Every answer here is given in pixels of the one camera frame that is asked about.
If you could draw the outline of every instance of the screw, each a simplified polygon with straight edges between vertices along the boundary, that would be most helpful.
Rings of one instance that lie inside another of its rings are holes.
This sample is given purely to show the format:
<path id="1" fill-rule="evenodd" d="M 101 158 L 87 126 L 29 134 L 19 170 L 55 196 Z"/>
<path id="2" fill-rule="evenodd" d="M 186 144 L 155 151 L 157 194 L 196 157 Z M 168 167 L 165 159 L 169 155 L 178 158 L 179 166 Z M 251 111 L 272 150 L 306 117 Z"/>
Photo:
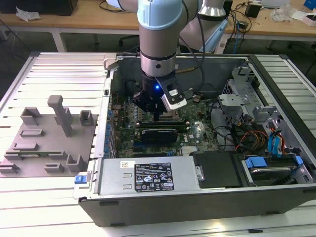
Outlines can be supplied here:
<path id="1" fill-rule="evenodd" d="M 198 174 L 198 175 L 197 175 L 197 180 L 198 180 L 199 182 L 203 182 L 203 181 L 204 181 L 203 176 L 202 176 L 201 174 Z"/>

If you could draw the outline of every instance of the warning label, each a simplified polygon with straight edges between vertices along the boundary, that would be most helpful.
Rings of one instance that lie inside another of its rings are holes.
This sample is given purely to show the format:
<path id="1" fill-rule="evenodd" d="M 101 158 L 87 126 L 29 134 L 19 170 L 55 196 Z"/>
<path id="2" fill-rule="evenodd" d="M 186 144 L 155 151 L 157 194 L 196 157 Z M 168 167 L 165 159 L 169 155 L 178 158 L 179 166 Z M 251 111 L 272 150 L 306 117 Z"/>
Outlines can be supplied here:
<path id="1" fill-rule="evenodd" d="M 174 190 L 171 163 L 135 164 L 135 191 Z"/>

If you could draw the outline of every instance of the white paper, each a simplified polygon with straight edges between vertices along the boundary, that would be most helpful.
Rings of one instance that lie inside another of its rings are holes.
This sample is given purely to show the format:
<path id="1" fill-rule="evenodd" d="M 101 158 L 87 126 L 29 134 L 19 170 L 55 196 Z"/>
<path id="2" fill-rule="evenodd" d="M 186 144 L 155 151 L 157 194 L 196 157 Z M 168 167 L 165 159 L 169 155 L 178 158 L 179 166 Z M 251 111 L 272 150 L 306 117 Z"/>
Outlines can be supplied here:
<path id="1" fill-rule="evenodd" d="M 17 13 L 15 15 L 26 22 L 29 22 L 29 20 L 41 19 L 40 14 L 38 12 L 23 11 L 21 9 L 18 9 L 17 7 L 16 7 L 16 10 L 17 10 Z"/>
<path id="2" fill-rule="evenodd" d="M 297 10 L 291 15 L 291 18 L 301 21 L 303 19 L 303 17 L 307 16 L 307 15 L 308 15 L 308 13 Z"/>

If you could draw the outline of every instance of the wooden table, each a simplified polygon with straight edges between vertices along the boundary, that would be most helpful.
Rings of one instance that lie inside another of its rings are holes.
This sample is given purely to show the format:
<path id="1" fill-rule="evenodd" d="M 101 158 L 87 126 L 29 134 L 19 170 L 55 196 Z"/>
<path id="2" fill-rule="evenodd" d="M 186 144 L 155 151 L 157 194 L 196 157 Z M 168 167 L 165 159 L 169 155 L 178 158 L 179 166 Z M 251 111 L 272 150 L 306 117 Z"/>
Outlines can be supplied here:
<path id="1" fill-rule="evenodd" d="M 41 14 L 42 19 L 25 22 L 15 14 L 0 14 L 0 19 L 14 31 L 52 33 L 58 52 L 67 51 L 60 33 L 139 34 L 136 14 L 105 11 L 99 7 L 100 2 L 101 0 L 79 0 L 72 16 Z M 0 31 L 7 30 L 0 23 Z"/>
<path id="2" fill-rule="evenodd" d="M 298 10 L 304 10 L 305 0 L 292 0 L 292 5 Z M 112 13 L 99 7 L 101 0 L 79 0 L 78 6 L 72 16 L 41 15 L 42 19 L 25 22 L 15 14 L 0 14 L 0 18 L 15 31 L 50 32 L 59 52 L 66 52 L 66 47 L 60 33 L 91 33 L 91 34 L 126 34 L 136 35 L 138 31 L 137 16 L 134 13 Z M 244 0 L 234 0 L 235 6 Z M 273 22 L 270 19 L 272 10 L 263 9 L 257 18 L 252 18 L 252 28 L 245 34 L 246 39 L 261 40 L 316 40 L 316 28 L 309 27 L 301 21 Z M 248 21 L 237 14 L 238 20 Z M 0 25 L 0 31 L 6 31 L 5 26 Z M 224 46 L 230 37 L 232 27 L 229 26 L 219 45 Z M 224 47 L 217 48 L 217 53 L 222 53 Z"/>

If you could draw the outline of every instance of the black plastic cover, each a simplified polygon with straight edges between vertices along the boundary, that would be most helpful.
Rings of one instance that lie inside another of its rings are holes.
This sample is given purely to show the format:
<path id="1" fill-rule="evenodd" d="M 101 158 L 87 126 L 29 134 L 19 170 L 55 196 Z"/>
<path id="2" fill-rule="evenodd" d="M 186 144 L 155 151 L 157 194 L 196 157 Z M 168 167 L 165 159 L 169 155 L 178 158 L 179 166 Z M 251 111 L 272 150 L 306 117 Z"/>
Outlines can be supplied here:
<path id="1" fill-rule="evenodd" d="M 204 181 L 202 189 L 248 187 L 237 152 L 211 151 L 193 153 L 195 166 L 200 166 Z"/>

